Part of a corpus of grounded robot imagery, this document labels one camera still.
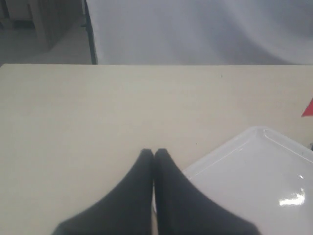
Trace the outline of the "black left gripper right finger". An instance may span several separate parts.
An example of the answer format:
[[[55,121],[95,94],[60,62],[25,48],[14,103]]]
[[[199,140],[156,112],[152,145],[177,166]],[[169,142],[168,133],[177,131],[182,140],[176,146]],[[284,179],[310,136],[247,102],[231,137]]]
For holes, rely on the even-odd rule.
[[[176,166],[166,149],[154,157],[157,228],[160,235],[258,235],[249,221],[201,193]]]

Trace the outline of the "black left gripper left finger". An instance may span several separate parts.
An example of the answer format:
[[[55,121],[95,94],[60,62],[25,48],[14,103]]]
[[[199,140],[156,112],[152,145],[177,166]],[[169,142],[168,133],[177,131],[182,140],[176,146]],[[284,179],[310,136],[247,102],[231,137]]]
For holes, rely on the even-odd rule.
[[[126,176],[104,198],[60,223],[55,235],[150,235],[154,156],[141,150]]]

